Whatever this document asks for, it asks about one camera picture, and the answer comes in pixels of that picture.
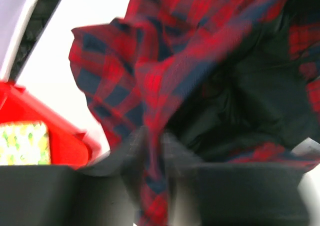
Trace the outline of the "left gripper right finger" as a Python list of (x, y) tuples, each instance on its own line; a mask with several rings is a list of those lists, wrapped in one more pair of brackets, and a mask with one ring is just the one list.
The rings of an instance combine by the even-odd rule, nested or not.
[(304, 170), (279, 163), (208, 163), (171, 133), (161, 139), (173, 226), (307, 226)]

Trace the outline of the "red navy plaid skirt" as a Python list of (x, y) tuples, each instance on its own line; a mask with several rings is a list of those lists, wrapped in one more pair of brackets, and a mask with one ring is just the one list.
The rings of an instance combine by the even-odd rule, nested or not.
[(206, 163), (320, 163), (294, 152), (320, 140), (320, 0), (130, 0), (124, 18), (72, 34), (70, 69), (110, 154), (145, 129), (137, 225), (170, 223), (165, 133)]

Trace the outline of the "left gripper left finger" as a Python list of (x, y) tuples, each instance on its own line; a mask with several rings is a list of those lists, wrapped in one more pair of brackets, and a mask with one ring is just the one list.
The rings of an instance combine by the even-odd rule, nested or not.
[(146, 131), (139, 128), (109, 156), (74, 170), (60, 165), (2, 166), (3, 226), (131, 226)]

